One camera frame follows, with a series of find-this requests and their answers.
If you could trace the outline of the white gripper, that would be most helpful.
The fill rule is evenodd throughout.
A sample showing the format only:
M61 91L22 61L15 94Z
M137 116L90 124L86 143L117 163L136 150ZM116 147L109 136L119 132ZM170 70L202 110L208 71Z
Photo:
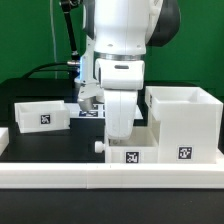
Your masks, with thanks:
M109 139L130 138L137 106L137 91L105 90L105 128Z

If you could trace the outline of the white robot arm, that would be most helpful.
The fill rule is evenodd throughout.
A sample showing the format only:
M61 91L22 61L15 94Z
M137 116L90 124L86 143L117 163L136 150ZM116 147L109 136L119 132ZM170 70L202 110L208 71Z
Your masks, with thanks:
M172 40L180 20L178 0L83 0L87 46L78 102L84 111L93 97L104 102L108 138L130 137L146 48Z

